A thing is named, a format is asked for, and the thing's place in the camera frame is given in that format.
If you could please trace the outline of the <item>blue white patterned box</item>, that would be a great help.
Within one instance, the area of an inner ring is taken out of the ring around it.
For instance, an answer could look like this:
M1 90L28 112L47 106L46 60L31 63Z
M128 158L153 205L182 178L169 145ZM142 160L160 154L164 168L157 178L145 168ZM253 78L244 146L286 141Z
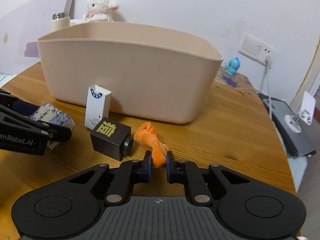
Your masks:
M30 120L40 124L40 132L48 139L47 146L53 150L59 143L68 142L75 127L73 119L51 103L30 105L27 111Z

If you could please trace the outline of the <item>dark brown cube box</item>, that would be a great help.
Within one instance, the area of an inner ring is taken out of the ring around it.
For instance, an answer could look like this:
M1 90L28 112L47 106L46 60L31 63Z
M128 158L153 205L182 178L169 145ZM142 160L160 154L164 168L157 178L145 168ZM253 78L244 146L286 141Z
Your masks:
M103 118L90 132L93 150L117 161L131 154L131 127Z

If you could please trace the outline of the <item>orange cloth scrunchie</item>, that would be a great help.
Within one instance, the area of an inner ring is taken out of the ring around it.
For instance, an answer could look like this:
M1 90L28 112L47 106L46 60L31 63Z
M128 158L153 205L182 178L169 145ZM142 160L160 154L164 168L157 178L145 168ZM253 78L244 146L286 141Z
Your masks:
M151 152L153 167L159 168L167 162L169 148L152 123L142 124L135 132L134 141L140 143L144 150Z

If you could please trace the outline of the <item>white blue small box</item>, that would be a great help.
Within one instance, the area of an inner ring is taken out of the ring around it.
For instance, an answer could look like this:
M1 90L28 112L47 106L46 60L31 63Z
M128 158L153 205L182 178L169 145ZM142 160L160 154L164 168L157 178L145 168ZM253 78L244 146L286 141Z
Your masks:
M88 88L85 126L89 129L95 128L102 118L107 118L110 110L112 92L98 85Z

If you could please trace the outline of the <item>lilac headboard panel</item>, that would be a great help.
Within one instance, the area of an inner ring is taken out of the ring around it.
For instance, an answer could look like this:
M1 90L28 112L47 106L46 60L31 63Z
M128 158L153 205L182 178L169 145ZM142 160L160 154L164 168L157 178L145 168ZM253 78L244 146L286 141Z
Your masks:
M1 18L1 72L19 74L39 62L36 40L51 30L52 15L73 0L32 0Z

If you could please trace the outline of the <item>white thermos bottle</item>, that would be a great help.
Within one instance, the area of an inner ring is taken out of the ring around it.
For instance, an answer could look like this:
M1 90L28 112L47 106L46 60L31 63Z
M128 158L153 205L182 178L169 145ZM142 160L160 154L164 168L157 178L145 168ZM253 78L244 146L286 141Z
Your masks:
M52 15L51 32L70 26L70 16L68 11L59 12Z

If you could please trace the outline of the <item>pink plastic storage bin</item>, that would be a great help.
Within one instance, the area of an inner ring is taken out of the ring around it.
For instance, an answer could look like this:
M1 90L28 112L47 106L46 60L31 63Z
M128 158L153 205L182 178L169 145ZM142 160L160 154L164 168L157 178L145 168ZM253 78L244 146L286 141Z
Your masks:
M223 62L204 38L127 22L73 25L36 43L54 98L85 105L98 85L112 112L176 124L196 118Z

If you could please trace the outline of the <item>dark grey laptop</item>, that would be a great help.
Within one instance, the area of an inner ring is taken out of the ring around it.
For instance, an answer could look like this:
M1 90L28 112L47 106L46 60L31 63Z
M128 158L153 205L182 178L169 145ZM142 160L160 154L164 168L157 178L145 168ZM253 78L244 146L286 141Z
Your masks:
M314 143L299 123L300 117L294 114L288 104L275 98L271 98L270 103L268 96L261 93L258 95L268 111L272 108L272 120L282 137L287 153L294 157L316 154Z

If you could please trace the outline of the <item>blue bird figurine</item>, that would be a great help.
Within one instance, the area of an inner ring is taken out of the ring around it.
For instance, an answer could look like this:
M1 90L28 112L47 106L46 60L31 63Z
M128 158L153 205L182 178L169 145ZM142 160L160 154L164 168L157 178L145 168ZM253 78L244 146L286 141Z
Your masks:
M230 59L225 63L225 73L234 76L240 68L240 60L238 57Z

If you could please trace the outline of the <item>white plush lamb toy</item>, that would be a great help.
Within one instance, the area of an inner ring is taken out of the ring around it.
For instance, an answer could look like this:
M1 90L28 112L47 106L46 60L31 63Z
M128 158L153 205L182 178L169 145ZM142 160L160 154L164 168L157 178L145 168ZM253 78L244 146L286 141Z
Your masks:
M113 21L113 13L120 5L116 0L88 0L83 21Z

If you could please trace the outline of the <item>white phone stand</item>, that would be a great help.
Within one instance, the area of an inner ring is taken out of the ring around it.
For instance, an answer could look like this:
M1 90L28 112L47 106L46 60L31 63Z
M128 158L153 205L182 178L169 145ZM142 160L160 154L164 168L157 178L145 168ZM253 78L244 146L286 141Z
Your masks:
M312 124L315 108L316 99L309 92L304 92L299 112L295 115L285 115L284 120L287 126L293 132L301 133L302 128L300 127L299 120L302 120L310 126Z

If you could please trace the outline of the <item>white wall switch socket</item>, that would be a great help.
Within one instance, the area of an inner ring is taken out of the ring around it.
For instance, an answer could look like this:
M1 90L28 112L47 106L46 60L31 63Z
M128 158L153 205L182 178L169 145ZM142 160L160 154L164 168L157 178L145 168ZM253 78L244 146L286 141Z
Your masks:
M263 65L266 64L267 56L270 56L272 60L277 57L277 51L272 46L248 33L243 34L239 53Z

